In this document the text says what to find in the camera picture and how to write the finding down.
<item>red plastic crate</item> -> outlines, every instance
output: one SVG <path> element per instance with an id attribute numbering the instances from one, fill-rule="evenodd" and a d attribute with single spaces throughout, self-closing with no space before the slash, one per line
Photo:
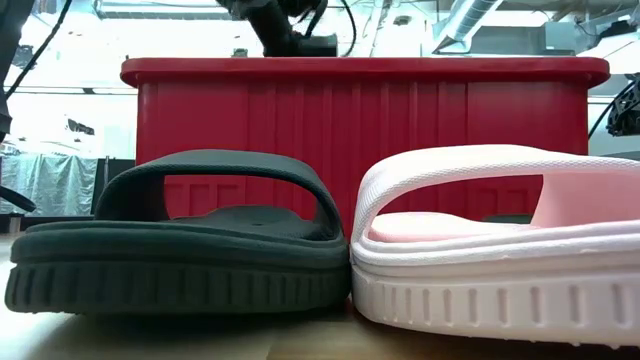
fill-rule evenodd
<path id="1" fill-rule="evenodd" d="M 587 153 L 587 90 L 608 64 L 591 58 L 135 59 L 122 79 L 139 89 L 137 162 L 190 149 L 252 150 L 311 165 L 347 232 L 361 177 L 378 160 L 419 148 L 510 143 Z M 482 219 L 530 213 L 539 177 L 422 189 L 385 211 Z M 167 179 L 171 216 L 270 203 L 310 218 L 307 193 L 275 180 Z"/>

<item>table surface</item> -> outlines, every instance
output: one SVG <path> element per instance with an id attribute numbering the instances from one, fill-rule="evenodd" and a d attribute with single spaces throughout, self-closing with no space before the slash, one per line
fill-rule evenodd
<path id="1" fill-rule="evenodd" d="M 0 287 L 13 237 L 0 237 Z M 243 318 L 17 314 L 0 306 L 0 360 L 640 359 L 640 349 L 472 339 L 373 324 L 344 309 Z"/>

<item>white slide sandal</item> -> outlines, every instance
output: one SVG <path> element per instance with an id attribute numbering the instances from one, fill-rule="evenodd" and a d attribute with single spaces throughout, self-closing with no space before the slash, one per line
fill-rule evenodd
<path id="1" fill-rule="evenodd" d="M 378 215 L 407 192 L 543 175 L 530 225 Z M 640 345 L 640 162 L 517 145 L 410 151 L 365 174 L 353 299 L 372 321 L 487 338 Z"/>

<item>slide sandal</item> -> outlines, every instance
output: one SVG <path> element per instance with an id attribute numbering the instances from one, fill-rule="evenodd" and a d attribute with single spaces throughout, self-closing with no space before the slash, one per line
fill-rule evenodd
<path id="1" fill-rule="evenodd" d="M 543 175 L 531 224 L 378 215 L 418 188 Z M 640 345 L 640 162 L 516 145 L 411 151 L 358 193 L 353 297 L 367 318 L 488 338 Z"/>
<path id="2" fill-rule="evenodd" d="M 317 199 L 313 221 L 270 206 L 169 219 L 167 175 L 285 180 Z M 332 306 L 350 291 L 336 205 L 308 165 L 225 150 L 169 155 L 128 170 L 95 220 L 30 228 L 11 249 L 5 303 L 16 312 L 273 313 Z"/>

